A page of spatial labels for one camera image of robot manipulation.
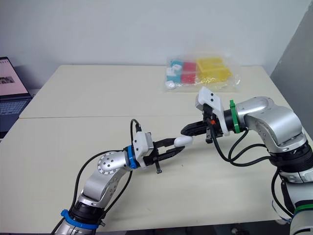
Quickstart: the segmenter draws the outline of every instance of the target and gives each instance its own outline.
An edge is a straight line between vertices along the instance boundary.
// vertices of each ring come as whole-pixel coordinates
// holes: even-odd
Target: blue block
[[[171,61],[170,67],[166,69],[166,80],[180,83],[183,64],[184,62],[182,61]]]

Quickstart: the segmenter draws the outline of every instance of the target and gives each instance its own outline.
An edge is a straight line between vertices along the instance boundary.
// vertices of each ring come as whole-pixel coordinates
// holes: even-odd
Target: yellow block
[[[201,83],[225,82],[232,74],[219,57],[197,59]]]

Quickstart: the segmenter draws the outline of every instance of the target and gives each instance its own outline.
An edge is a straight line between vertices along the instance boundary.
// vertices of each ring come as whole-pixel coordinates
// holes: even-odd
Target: cable
[[[275,181],[277,179],[277,176],[279,174],[279,169],[277,168],[276,169],[276,172],[273,176],[273,179],[272,179],[272,183],[271,183],[271,191],[272,191],[272,195],[273,195],[273,198],[274,198],[274,201],[276,202],[276,204],[280,207],[280,209],[283,210],[283,212],[285,212],[287,215],[289,215],[291,218],[293,217],[293,214],[290,213],[286,208],[283,207],[283,205],[278,201],[277,197],[276,197],[276,194],[275,194]]]
[[[54,235],[54,234],[55,234],[55,232],[56,232],[57,229],[60,227],[60,225],[62,224],[62,222],[63,222],[64,219],[65,219],[65,218],[63,217],[63,218],[59,221],[59,223],[54,227],[54,229],[52,230],[52,232],[50,233],[50,235]]]
[[[267,160],[269,159],[269,157],[261,157],[261,158],[258,158],[254,161],[251,161],[251,162],[248,162],[248,163],[235,163],[234,161],[237,160],[241,155],[243,155],[246,151],[248,151],[249,149],[253,148],[253,147],[266,147],[264,144],[261,144],[261,143],[256,143],[256,144],[252,144],[246,148],[244,148],[242,151],[240,151],[239,154],[237,154],[233,159],[231,158],[231,154],[234,150],[234,148],[239,144],[240,141],[243,140],[244,137],[246,137],[246,135],[248,134],[248,129],[246,129],[245,133],[233,144],[233,146],[231,147],[230,151],[229,151],[229,154],[228,154],[228,158],[225,157],[225,155],[223,154],[220,146],[219,146],[219,143],[217,142],[217,139],[216,139],[216,135],[215,135],[215,132],[214,132],[214,128],[213,126],[211,125],[210,127],[210,133],[211,133],[211,137],[213,139],[213,142],[214,142],[214,145],[216,147],[216,150],[217,152],[219,153],[219,155],[221,156],[221,158],[226,161],[226,162],[229,162],[231,163],[232,165],[234,166],[250,166],[250,165],[254,165],[256,163],[259,163],[261,161],[264,161],[264,160]]]
[[[133,123],[136,123],[136,126],[140,126],[139,122],[136,119],[131,120],[131,144],[133,144],[134,136],[133,136]]]
[[[75,182],[75,189],[74,189],[74,196],[73,196],[73,201],[72,201],[72,205],[70,206],[69,210],[68,210],[68,213],[71,212],[71,210],[73,209],[73,207],[75,206],[75,202],[76,202],[76,199],[77,199],[77,191],[78,191],[78,185],[79,185],[79,179],[80,179],[80,176],[81,174],[83,173],[83,170],[85,169],[85,167],[93,160],[95,159],[96,157],[99,157],[103,154],[106,154],[108,152],[119,152],[120,150],[109,150],[109,151],[104,151],[104,152],[101,152],[101,153],[98,153],[94,156],[92,156],[88,161],[85,162],[85,164],[82,166],[82,168],[80,169],[80,171],[78,172],[77,174],[77,177],[76,177],[76,182]],[[54,235],[55,232],[57,231],[57,229],[59,228],[59,226],[62,224],[64,220],[64,217],[59,221],[59,223],[54,227],[54,229],[52,230],[51,232],[51,235]]]
[[[131,142],[133,144],[133,139],[134,139],[134,136],[133,136],[133,123],[136,123],[136,131],[141,131],[141,127],[140,127],[140,124],[139,122],[136,120],[136,119],[132,119],[131,120]],[[99,157],[103,154],[106,154],[108,152],[119,152],[121,150],[109,150],[109,151],[104,151],[104,152],[101,152],[101,153],[98,153],[94,156],[92,156],[88,161],[85,162],[85,164],[82,166],[82,168],[79,170],[78,174],[77,174],[77,177],[76,177],[76,182],[75,182],[75,188],[74,188],[74,196],[73,196],[73,201],[72,201],[72,204],[68,210],[68,213],[71,212],[71,210],[73,209],[73,207],[75,206],[75,203],[76,203],[76,199],[77,199],[77,191],[78,191],[78,185],[79,185],[79,180],[80,180],[80,176],[83,172],[83,170],[85,169],[85,167],[93,160],[95,159],[96,157]],[[133,174],[133,171],[130,172],[129,176],[128,176],[128,179],[127,179],[127,182],[125,184],[125,186],[123,187],[123,189],[121,190],[121,192],[118,194],[118,196],[114,199],[114,201],[108,206],[108,208],[106,210],[104,210],[102,216],[101,216],[101,219],[103,219],[105,217],[105,215],[108,213],[108,211],[112,208],[112,206],[117,202],[117,200],[120,198],[120,196],[123,194],[123,192],[125,191],[126,187],[128,186],[131,178],[132,178],[132,174]],[[64,217],[59,221],[59,223],[55,226],[55,228],[52,230],[51,232],[51,235],[54,235],[56,230],[59,228],[59,226],[62,224],[64,220]]]
[[[107,215],[107,213],[109,212],[109,210],[113,207],[113,205],[117,202],[117,200],[121,197],[121,195],[123,194],[123,192],[125,191],[125,189],[127,188],[131,178],[132,178],[132,174],[133,174],[133,171],[130,171],[129,172],[129,176],[128,176],[128,179],[127,179],[127,182],[126,184],[124,185],[123,189],[120,191],[120,193],[118,194],[118,196],[113,200],[113,202],[108,206],[108,208],[106,210],[104,210],[102,216],[101,216],[101,219],[99,220],[99,223],[102,219],[104,219],[104,217]]]
[[[133,136],[133,124],[134,124],[134,122],[136,123],[136,131],[141,131],[139,122],[136,119],[132,119],[131,120],[131,144],[133,144],[133,140],[134,140],[134,136]],[[130,171],[126,184],[124,185],[124,187],[122,188],[122,190],[120,191],[118,196],[113,200],[113,202],[107,207],[106,210],[103,211],[103,213],[102,213],[102,215],[98,221],[98,224],[101,222],[102,219],[104,219],[104,217],[107,215],[109,210],[114,206],[114,204],[117,202],[117,200],[121,197],[121,195],[123,194],[123,192],[127,188],[128,184],[132,178],[132,174],[133,174],[133,171]]]
[[[80,171],[78,172],[77,174],[77,177],[76,177],[76,182],[75,182],[75,189],[74,189],[74,196],[73,196],[73,201],[72,201],[72,205],[70,206],[69,210],[68,210],[68,213],[71,212],[71,210],[73,209],[73,207],[75,206],[75,202],[76,202],[76,199],[77,199],[77,191],[78,191],[78,184],[79,184],[79,179],[80,179],[80,176],[81,174],[83,173],[83,170],[85,169],[85,167],[93,160],[95,159],[96,157],[99,157],[103,154],[106,154],[108,152],[120,152],[121,150],[109,150],[109,151],[104,151],[104,152],[101,152],[101,153],[98,153],[94,156],[92,156],[88,161],[85,162],[85,164],[82,166],[82,168],[80,169]]]

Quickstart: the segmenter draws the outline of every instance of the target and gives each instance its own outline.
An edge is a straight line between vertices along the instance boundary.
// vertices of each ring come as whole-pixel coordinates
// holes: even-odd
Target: blue cable tie
[[[63,210],[61,212],[61,216],[63,216],[65,218],[65,220],[67,221],[67,223],[78,227],[78,228],[82,228],[82,229],[97,229],[99,227],[98,224],[84,224],[84,223],[80,223],[78,221],[73,220],[69,215],[68,215],[68,210]]]
[[[130,165],[131,169],[137,169],[137,164],[135,163],[135,160],[133,158],[133,152],[132,152],[132,146],[131,145],[129,145],[127,147],[127,152],[128,152],[129,161],[131,163],[131,165]]]

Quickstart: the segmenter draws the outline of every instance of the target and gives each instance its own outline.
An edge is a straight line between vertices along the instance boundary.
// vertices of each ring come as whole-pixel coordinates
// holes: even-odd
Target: robotic arm
[[[74,194],[71,208],[62,211],[64,218],[51,234],[94,234],[99,225],[104,225],[102,219],[126,188],[134,169],[146,168],[155,163],[157,173],[161,173],[159,161],[178,154],[192,142],[193,136],[206,134],[206,142],[214,143],[221,157],[233,165],[249,166],[268,159],[276,166],[272,193],[274,200],[282,207],[274,193],[274,183],[279,175],[287,208],[282,209],[292,217],[290,235],[313,235],[313,153],[302,132],[301,122],[293,111],[275,105],[267,97],[254,97],[237,105],[231,100],[230,109],[224,111],[220,98],[207,88],[200,90],[196,107],[202,111],[203,120],[185,126],[181,131],[184,136],[176,139],[153,142],[151,133],[144,133],[139,123],[133,119],[136,135],[133,138],[131,125],[132,145],[121,151],[107,151],[94,156],[100,156],[96,171],[87,180],[77,202]],[[251,148],[250,146],[231,158],[232,150],[249,130],[256,131],[264,142],[254,146],[266,147],[270,156],[247,164],[235,163],[241,154]],[[245,133],[226,158],[219,148],[217,138],[229,135],[230,131]],[[174,148],[159,154],[158,148],[172,145]],[[130,172],[130,176],[125,187],[108,206],[119,180],[127,172]]]
[[[220,98],[204,87],[197,96],[196,107],[202,111],[203,121],[185,126],[181,133],[187,136],[206,134],[206,142],[214,142],[222,156],[217,137],[227,136],[229,131],[240,133],[246,128],[256,131],[270,155],[260,160],[269,159],[277,167],[272,192],[279,206],[274,183],[278,175],[282,180],[287,210],[283,209],[292,217],[290,235],[313,235],[313,153],[296,114],[286,107],[275,105],[268,97],[254,97],[237,105],[231,100],[230,110],[224,111]],[[251,165],[234,163],[240,154],[233,160],[230,156],[231,152],[225,160],[233,165]]]

